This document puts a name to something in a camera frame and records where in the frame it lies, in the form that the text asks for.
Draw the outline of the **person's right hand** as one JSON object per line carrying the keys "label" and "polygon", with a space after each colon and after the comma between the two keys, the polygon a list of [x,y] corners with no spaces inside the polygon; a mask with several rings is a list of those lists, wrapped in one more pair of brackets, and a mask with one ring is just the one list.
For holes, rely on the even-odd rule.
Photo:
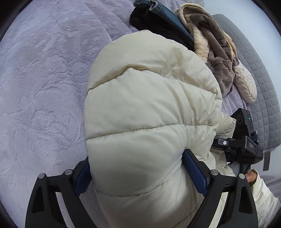
{"label": "person's right hand", "polygon": [[257,180],[257,172],[252,169],[252,170],[249,170],[246,174],[245,174],[245,177],[249,183],[250,186],[252,186],[256,180]]}

